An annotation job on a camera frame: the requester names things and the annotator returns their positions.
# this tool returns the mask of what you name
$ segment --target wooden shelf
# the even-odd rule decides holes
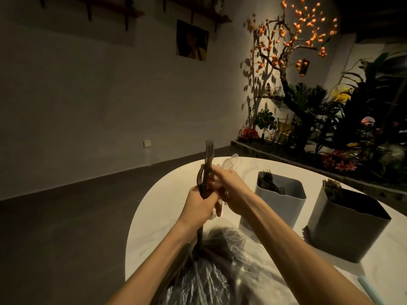
[[[166,1],[167,0],[164,0],[164,12],[166,11]],[[185,8],[190,9],[191,10],[191,23],[193,23],[194,13],[200,14],[200,15],[205,16],[206,18],[209,18],[210,20],[214,21],[215,22],[215,32],[216,32],[216,27],[218,24],[225,24],[225,23],[232,22],[232,20],[227,15],[218,14],[215,10],[204,7],[202,4],[200,4],[196,0],[169,0],[169,1],[172,1],[178,5],[181,5]]]
[[[45,8],[45,0],[39,0],[41,6]],[[121,5],[118,3],[114,3],[109,0],[78,0],[86,3],[86,8],[88,10],[88,19],[92,21],[92,6],[97,6],[100,8],[104,8],[110,10],[112,12],[116,12],[119,14],[125,15],[125,26],[126,31],[129,28],[129,17],[138,18],[144,16],[144,12],[135,9],[132,5]],[[125,2],[133,3],[132,0],[125,0]]]

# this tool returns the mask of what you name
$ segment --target soil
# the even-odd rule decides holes
[[[323,165],[321,154],[315,154],[313,152],[302,152],[298,154],[292,148],[284,148],[277,143],[272,143],[267,140],[248,141],[244,139],[238,139],[238,141],[256,150],[270,153],[272,155],[276,155],[299,164],[311,166],[317,169],[321,169],[323,171],[328,171]],[[358,166],[358,168],[355,169],[354,171],[341,172],[338,169],[333,169],[329,170],[329,172],[340,176],[346,176],[352,179],[363,181],[366,183],[380,185],[386,188],[398,189],[401,191],[405,191],[407,188],[407,180],[398,180],[397,183],[391,183],[389,181],[380,179],[379,177],[375,176],[363,166]]]

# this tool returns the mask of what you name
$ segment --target portrait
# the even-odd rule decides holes
[[[177,20],[177,56],[205,61],[209,32]]]

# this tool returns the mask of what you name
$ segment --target person's left hand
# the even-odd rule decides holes
[[[219,199],[220,196],[216,191],[212,192],[208,198],[202,199],[197,186],[189,190],[184,208],[177,220],[177,224],[185,230],[187,242],[194,240],[197,230],[212,215],[212,210]]]

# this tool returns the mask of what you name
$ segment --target dark ceiling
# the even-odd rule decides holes
[[[334,0],[341,12],[341,32],[357,42],[407,42],[407,0]]]

